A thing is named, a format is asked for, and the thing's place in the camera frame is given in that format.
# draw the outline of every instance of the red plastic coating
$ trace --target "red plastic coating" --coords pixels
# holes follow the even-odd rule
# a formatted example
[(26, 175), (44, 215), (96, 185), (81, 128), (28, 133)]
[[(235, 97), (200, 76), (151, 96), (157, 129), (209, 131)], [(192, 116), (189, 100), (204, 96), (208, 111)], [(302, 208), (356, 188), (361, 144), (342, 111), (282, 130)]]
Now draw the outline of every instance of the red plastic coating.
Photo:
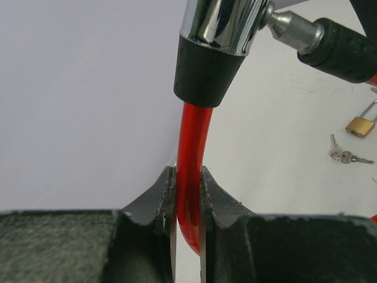
[(366, 82), (367, 84), (374, 85), (377, 87), (377, 74), (375, 74), (369, 81)]
[(377, 224), (377, 214), (373, 217), (371, 217), (371, 220)]
[(182, 234), (200, 255), (199, 186), (213, 108), (184, 103), (177, 157), (177, 216)]

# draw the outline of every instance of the padlock body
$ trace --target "padlock body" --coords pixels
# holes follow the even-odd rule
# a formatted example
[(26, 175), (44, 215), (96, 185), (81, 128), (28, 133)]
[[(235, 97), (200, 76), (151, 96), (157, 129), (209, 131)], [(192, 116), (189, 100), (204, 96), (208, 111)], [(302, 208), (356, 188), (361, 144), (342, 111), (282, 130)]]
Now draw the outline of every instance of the padlock body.
[(358, 137), (366, 137), (375, 127), (375, 123), (361, 117), (355, 117), (346, 127), (346, 131)]

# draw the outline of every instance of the white backdrop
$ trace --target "white backdrop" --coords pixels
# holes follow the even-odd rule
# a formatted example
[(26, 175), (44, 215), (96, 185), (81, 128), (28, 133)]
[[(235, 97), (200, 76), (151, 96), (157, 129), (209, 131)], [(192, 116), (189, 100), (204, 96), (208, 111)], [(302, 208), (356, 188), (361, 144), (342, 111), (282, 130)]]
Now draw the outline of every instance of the white backdrop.
[(0, 2), (0, 209), (121, 208), (174, 164), (184, 7)]

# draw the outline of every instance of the key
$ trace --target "key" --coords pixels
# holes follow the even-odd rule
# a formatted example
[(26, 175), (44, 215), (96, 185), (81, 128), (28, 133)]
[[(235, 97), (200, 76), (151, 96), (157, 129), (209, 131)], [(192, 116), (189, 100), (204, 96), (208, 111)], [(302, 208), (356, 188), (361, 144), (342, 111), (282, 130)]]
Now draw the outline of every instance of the key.
[(330, 135), (331, 138), (331, 149), (329, 151), (329, 156), (334, 160), (339, 160), (342, 156), (343, 150), (338, 146), (333, 134)]
[(374, 164), (374, 160), (368, 160), (365, 158), (360, 158), (356, 155), (353, 155), (352, 152), (343, 152), (342, 153), (342, 158), (341, 158), (342, 163), (348, 164), (351, 162), (361, 162), (361, 163), (367, 163), (367, 164)]

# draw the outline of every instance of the brass padlock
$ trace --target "brass padlock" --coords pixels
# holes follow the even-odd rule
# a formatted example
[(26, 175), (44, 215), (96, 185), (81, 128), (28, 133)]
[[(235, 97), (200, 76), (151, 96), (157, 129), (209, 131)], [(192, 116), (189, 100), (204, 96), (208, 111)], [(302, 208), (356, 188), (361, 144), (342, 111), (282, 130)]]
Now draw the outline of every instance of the brass padlock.
[(375, 104), (377, 104), (377, 100), (373, 101), (359, 117), (355, 117), (346, 127), (346, 131), (358, 137), (366, 137), (376, 126), (377, 117), (373, 121), (369, 121), (364, 116)]

